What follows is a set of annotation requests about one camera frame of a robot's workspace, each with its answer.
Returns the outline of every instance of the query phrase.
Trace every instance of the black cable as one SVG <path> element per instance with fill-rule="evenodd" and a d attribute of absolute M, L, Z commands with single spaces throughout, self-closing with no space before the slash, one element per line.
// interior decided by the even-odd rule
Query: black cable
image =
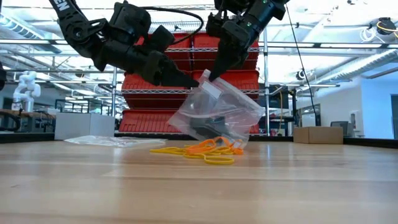
<path fill-rule="evenodd" d="M 15 122 L 15 128 L 4 128 L 4 127 L 0 127 L 0 131 L 18 131 L 19 128 L 21 127 L 20 121 L 19 121 L 19 117 L 10 114 L 8 112 L 4 112 L 4 111 L 0 111 L 0 115 L 4 116 L 4 119 L 6 119 L 7 117 L 10 117 L 14 122 Z"/>
<path fill-rule="evenodd" d="M 303 59 L 301 58 L 299 44 L 297 43 L 296 35 L 294 34 L 294 28 L 293 28 L 293 24 L 292 24 L 292 19 L 290 18 L 289 8 L 287 7 L 287 4 L 286 4 L 286 11 L 287 11 L 287 15 L 289 17 L 290 26 L 292 27 L 294 42 L 296 43 L 296 48 L 297 48 L 298 56 L 300 57 L 300 62 L 301 62 L 301 66 L 303 68 L 303 73 L 304 73 L 304 76 L 305 76 L 305 80 L 307 81 L 307 85 L 308 85 L 308 87 L 310 89 L 311 105 L 312 105 L 313 113 L 315 115 L 315 125 L 318 126 L 318 117 L 317 117 L 317 112 L 315 111 L 315 106 L 313 105 L 312 90 L 311 90 L 310 82 L 308 81 L 307 73 L 305 72 Z"/>
<path fill-rule="evenodd" d="M 198 16 L 198 15 L 192 13 L 192 12 L 187 12 L 187 11 L 183 11 L 183 10 L 179 10 L 179 9 L 165 9 L 165 8 L 162 8 L 162 7 L 152 7 L 152 6 L 146 6 L 146 7 L 142 7 L 142 8 L 145 9 L 145 10 L 155 10 L 155 11 L 180 13 L 180 14 L 185 14 L 185 15 L 192 16 L 192 17 L 195 17 L 195 18 L 199 19 L 200 26 L 199 26 L 199 28 L 197 30 L 193 31 L 191 34 L 188 34 L 186 37 L 183 37 L 181 39 L 176 40 L 171 45 L 175 45 L 175 44 L 181 43 L 184 40 L 187 40 L 188 38 L 194 36 L 195 34 L 199 33 L 201 28 L 205 25 L 205 21 L 203 21 L 203 19 L 200 16 Z"/>

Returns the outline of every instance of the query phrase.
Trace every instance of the cardboard box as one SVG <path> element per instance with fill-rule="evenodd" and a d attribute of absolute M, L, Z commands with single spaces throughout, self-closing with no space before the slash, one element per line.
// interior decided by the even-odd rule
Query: cardboard box
<path fill-rule="evenodd" d="M 55 140 L 81 136 L 114 136 L 114 117 L 90 113 L 57 113 Z"/>
<path fill-rule="evenodd" d="M 293 132 L 295 143 L 304 144 L 342 144 L 342 127 L 306 127 L 295 128 Z"/>

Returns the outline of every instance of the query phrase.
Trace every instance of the clear ziplock bag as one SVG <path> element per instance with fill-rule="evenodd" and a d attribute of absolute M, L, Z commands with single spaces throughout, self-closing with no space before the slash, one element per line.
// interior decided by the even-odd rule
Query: clear ziplock bag
<path fill-rule="evenodd" d="M 192 90 L 169 124 L 197 140 L 223 136 L 231 142 L 242 140 L 244 147 L 264 108 L 221 78 L 210 82 L 209 75 L 209 70 L 203 72 L 200 86 Z"/>
<path fill-rule="evenodd" d="M 108 136 L 82 136 L 66 139 L 66 142 L 75 144 L 89 144 L 95 146 L 112 147 L 159 147 L 165 144 L 164 139 L 145 139 L 131 137 L 108 137 Z"/>

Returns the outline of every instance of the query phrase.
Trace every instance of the white humanoid robot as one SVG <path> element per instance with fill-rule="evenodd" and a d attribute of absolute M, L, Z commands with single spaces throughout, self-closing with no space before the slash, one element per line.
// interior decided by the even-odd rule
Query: white humanoid robot
<path fill-rule="evenodd" d="M 40 85 L 35 83 L 36 72 L 24 72 L 19 77 L 19 83 L 13 94 L 12 110 L 24 109 L 25 112 L 33 112 L 34 97 L 40 96 Z"/>

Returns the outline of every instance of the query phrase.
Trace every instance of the red storage bin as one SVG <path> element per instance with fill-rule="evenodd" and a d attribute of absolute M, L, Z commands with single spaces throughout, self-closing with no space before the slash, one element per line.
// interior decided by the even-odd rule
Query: red storage bin
<path fill-rule="evenodd" d="M 122 90 L 186 90 L 184 87 L 155 86 L 136 74 L 125 74 Z M 138 94 L 123 93 L 127 105 L 130 108 L 161 108 L 177 109 L 185 101 L 186 94 Z"/>
<path fill-rule="evenodd" d="M 186 37 L 188 34 L 174 34 L 175 40 L 179 40 L 183 37 Z M 137 45 L 141 45 L 144 42 L 143 38 L 140 38 L 137 42 Z M 181 43 L 170 45 L 169 49 L 176 49 L 176 48 L 185 48 L 190 49 L 192 47 L 192 40 L 188 38 Z M 165 54 L 172 60 L 174 60 L 175 64 L 177 65 L 178 69 L 190 71 L 191 68 L 191 53 L 190 52 L 165 52 Z"/>
<path fill-rule="evenodd" d="M 179 133 L 167 121 L 176 110 L 125 110 L 120 132 L 132 133 Z"/>
<path fill-rule="evenodd" d="M 193 48 L 218 48 L 218 42 L 220 41 L 217 37 L 210 37 L 207 34 L 197 34 L 193 37 Z M 259 43 L 255 41 L 251 47 L 258 48 Z M 214 60 L 216 59 L 217 52 L 194 52 L 193 53 L 193 69 L 194 70 L 212 70 L 214 66 Z M 248 58 L 243 64 L 242 68 L 238 70 L 255 70 L 257 66 L 257 60 L 259 52 L 249 52 Z"/>
<path fill-rule="evenodd" d="M 193 71 L 192 77 L 198 80 L 203 71 Z M 220 76 L 223 80 L 240 90 L 258 90 L 259 89 L 259 72 L 257 70 L 228 70 Z M 248 94 L 252 99 L 258 99 L 258 94 Z"/>
<path fill-rule="evenodd" d="M 258 124 L 250 128 L 250 134 L 260 134 L 260 127 Z"/>

